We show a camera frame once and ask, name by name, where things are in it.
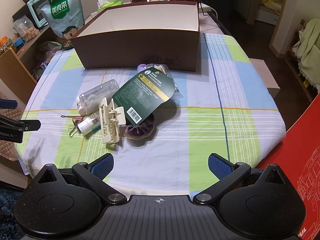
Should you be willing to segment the pink binder clip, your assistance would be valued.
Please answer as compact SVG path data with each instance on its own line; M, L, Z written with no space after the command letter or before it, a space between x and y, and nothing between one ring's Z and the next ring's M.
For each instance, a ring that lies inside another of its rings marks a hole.
M80 133L79 124L84 120L83 116L80 115L61 115L61 118L71 119L73 127L69 132L69 137L72 138L75 133Z

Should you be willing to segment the small white pill bottle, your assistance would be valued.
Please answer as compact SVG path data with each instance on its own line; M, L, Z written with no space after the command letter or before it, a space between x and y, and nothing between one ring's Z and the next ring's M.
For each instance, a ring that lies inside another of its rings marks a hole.
M88 116L78 123L77 128L83 136L100 129L100 116Z

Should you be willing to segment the cream plastic hair claw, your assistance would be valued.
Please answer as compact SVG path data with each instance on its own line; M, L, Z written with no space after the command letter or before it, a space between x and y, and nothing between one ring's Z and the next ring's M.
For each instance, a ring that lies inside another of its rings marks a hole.
M115 144L119 141L119 126L126 124L124 107L115 107L111 99L103 98L99 106L101 140L103 144Z

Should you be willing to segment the purple velvet scrunchie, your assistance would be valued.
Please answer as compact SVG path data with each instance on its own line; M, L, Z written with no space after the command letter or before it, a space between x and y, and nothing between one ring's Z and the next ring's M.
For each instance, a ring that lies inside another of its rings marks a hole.
M124 137L131 140L140 140L148 137L155 127L155 117L153 114L150 114L140 125L136 127L127 121Z

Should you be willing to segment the green product backing card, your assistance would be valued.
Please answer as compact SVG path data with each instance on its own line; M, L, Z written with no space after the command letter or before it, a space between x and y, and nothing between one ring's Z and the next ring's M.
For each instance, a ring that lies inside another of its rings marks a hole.
M150 67L122 85L113 100L118 107L124 107L126 118L136 127L161 104L170 100L174 91L172 78Z

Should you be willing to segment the purple lotion tube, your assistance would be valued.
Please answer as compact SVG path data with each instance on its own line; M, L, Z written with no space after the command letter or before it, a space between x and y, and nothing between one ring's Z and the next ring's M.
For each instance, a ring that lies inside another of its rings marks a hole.
M147 65L146 64L139 64L137 67L137 72L141 72L144 69L146 69Z

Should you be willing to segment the white blue ointment tube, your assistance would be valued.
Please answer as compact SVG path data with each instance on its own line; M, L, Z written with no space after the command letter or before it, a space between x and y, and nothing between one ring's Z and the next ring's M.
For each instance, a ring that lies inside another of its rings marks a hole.
M85 120L86 133L89 133L100 127L100 114L99 112L89 115Z

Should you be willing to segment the cotton swabs plastic bag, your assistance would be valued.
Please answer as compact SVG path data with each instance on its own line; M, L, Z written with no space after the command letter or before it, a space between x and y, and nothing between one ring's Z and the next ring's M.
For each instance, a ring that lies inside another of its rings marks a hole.
M175 82L168 66L166 64L149 64L149 67L153 67L153 68L156 68L157 70L163 72L164 74L166 74L168 77L172 78L173 80L173 83L175 85L175 91L174 91L174 94L172 96L172 99L173 100L178 100L178 99L181 99L183 98L183 95L180 93L180 89L177 85L177 83Z

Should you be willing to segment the wooden side shelf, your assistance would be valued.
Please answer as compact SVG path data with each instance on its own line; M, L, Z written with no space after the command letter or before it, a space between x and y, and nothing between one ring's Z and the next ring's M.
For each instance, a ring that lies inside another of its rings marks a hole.
M37 84L32 72L41 63L47 41L56 41L57 36L49 26L27 42L17 53L12 49L1 55L1 80L23 102L27 103Z

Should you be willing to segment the red cardboard board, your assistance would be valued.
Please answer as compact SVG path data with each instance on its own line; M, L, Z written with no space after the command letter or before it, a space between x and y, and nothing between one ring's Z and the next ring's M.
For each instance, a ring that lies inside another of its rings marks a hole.
M320 98L286 132L285 138L257 165L278 164L300 195L306 218L301 239L319 239Z

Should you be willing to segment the bag of nuts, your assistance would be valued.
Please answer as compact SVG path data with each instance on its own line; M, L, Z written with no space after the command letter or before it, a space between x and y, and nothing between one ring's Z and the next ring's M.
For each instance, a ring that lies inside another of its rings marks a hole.
M14 22L14 29L25 42L32 40L40 33L39 30L34 27L31 20L25 15Z

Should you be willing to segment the plaid blue green tablecloth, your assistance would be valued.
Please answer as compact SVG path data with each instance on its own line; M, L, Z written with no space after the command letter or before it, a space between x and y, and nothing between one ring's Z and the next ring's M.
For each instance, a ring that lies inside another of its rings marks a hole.
M25 108L25 119L41 122L27 132L16 150L26 174L43 165L69 168L110 152L113 171L106 182L124 194L189 194L217 181L208 157L218 153L229 161L256 166L285 137L284 120L249 58L231 36L200 36L197 70L173 72L183 98L154 111L156 127L147 138L120 137L101 141L101 132L75 133L76 97L109 80L123 85L136 69L86 70L74 50L58 51L36 85Z

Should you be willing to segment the mint toaster oven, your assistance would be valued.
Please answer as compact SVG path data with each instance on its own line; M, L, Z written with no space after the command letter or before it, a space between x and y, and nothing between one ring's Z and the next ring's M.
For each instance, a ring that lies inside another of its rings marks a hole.
M32 21L35 27L40 29L42 29L47 24L47 21L44 19L40 11L40 5L46 1L47 0L30 0L27 3L27 7L30 12L30 16L28 16L29 20Z

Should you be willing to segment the white cardboard box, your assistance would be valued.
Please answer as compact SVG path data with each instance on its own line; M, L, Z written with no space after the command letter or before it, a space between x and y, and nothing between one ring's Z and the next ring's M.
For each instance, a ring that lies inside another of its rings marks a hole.
M260 75L272 98L275 98L278 92L280 91L280 87L278 86L265 61L261 59L249 60L251 64L253 64L253 66L255 67L255 70Z

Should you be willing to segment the white power strip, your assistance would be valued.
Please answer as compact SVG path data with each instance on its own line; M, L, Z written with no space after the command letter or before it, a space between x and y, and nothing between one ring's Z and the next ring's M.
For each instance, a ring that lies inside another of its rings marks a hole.
M204 4L204 3L199 3L199 12L200 13L210 13L212 11L211 7Z

